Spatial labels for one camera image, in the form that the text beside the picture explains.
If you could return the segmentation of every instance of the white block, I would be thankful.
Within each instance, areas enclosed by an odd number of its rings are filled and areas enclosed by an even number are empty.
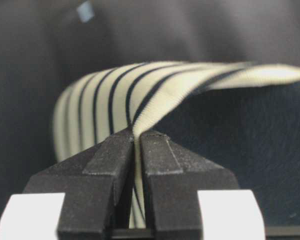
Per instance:
[[[203,240],[265,240],[264,221],[251,190],[199,190]]]
[[[65,193],[15,194],[0,219],[0,240],[58,240]]]

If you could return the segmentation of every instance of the dark fabric background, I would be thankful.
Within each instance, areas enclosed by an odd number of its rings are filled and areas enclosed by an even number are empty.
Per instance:
[[[300,1],[0,0],[0,214],[55,162],[54,102],[82,75],[162,60],[300,66]]]

